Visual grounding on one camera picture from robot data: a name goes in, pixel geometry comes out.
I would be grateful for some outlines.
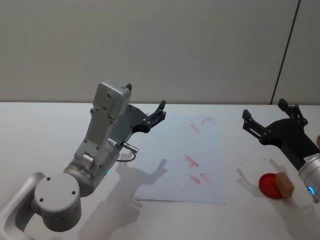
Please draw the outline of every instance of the red plate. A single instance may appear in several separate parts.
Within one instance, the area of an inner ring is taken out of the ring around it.
[[[260,191],[269,198],[281,199],[281,193],[276,186],[276,174],[267,173],[260,177],[259,180]]]

